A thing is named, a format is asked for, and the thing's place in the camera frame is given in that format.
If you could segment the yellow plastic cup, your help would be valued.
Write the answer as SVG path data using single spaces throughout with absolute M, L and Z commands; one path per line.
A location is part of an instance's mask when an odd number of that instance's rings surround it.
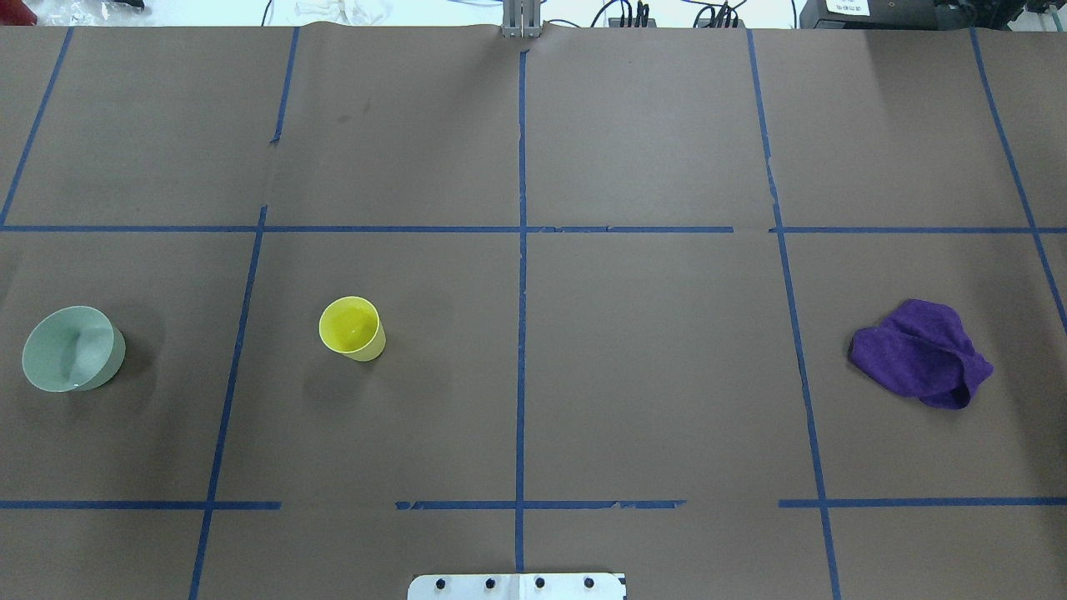
M 333 351 L 359 362 L 380 357 L 388 338 L 378 310 L 365 297 L 339 297 L 318 320 L 320 341 Z

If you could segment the purple cloth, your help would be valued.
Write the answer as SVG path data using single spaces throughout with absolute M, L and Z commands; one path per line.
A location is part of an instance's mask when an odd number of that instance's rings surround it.
M 854 332 L 849 360 L 885 390 L 942 410 L 964 410 L 994 375 L 960 315 L 921 299 L 904 300 L 880 323 Z

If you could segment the light green bowl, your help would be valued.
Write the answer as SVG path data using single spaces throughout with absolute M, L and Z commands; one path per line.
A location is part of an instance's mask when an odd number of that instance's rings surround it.
M 87 305 L 62 307 L 23 342 L 23 376 L 49 393 L 95 390 L 117 375 L 126 349 L 121 330 L 103 312 Z

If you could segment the aluminium frame post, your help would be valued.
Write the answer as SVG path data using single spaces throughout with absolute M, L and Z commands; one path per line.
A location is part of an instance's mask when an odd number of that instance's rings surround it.
M 540 0 L 503 0 L 501 35 L 504 38 L 540 38 L 544 20 Z

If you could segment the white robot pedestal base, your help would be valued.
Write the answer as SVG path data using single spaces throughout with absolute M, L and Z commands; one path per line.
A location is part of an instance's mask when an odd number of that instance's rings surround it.
M 408 599 L 626 599 L 625 577 L 610 572 L 426 574 Z

